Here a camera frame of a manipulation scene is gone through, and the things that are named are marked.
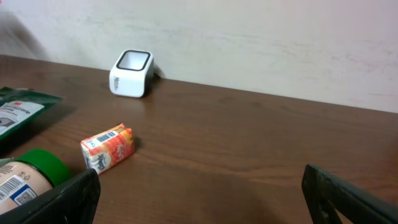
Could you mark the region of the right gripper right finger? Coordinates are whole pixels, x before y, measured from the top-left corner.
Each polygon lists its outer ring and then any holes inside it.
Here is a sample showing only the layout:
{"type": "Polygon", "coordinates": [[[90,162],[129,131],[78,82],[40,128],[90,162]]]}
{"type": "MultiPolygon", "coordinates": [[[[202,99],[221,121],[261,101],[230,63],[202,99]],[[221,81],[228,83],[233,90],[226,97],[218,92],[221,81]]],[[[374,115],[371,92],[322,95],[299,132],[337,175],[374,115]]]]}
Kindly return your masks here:
{"type": "Polygon", "coordinates": [[[313,164],[305,166],[302,192],[314,223],[341,224],[341,213],[352,223],[397,224],[397,207],[313,164]]]}

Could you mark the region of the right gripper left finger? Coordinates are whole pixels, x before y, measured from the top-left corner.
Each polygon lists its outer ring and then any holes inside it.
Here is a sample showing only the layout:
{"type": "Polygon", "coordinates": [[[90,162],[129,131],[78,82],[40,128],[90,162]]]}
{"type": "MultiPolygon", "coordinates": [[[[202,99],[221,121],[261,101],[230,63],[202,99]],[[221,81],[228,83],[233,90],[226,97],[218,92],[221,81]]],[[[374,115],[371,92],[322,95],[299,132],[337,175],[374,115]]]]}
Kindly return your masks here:
{"type": "Polygon", "coordinates": [[[1,224],[92,224],[101,193],[97,172],[87,169],[54,189],[1,215],[1,224]]]}

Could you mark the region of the green lid jar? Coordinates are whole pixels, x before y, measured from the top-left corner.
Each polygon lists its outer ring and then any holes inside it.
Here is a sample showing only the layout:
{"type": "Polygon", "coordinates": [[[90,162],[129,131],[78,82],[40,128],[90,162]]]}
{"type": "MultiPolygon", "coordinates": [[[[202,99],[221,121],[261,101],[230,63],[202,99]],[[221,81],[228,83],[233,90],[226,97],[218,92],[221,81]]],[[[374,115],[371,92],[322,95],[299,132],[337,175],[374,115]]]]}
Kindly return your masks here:
{"type": "Polygon", "coordinates": [[[32,149],[1,166],[1,213],[13,210],[71,178],[67,166],[44,149],[32,149]]]}

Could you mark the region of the orange small box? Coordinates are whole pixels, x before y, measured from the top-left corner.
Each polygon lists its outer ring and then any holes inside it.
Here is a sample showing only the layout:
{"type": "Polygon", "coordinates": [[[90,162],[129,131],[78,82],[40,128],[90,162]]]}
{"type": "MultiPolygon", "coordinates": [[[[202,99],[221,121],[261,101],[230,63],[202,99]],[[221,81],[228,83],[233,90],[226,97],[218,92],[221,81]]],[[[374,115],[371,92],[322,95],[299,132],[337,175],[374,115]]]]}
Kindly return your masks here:
{"type": "Polygon", "coordinates": [[[135,153],[134,133],[121,123],[82,140],[80,146],[87,168],[101,175],[135,153]]]}

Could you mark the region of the green white package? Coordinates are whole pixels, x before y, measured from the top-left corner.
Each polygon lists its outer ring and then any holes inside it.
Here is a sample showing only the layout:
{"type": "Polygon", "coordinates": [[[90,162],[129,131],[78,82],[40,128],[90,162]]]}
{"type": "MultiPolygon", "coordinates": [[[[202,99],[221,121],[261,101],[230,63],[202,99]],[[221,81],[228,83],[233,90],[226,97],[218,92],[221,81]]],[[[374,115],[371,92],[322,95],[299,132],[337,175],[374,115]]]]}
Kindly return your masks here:
{"type": "Polygon", "coordinates": [[[1,140],[32,121],[62,98],[26,88],[1,88],[1,140]]]}

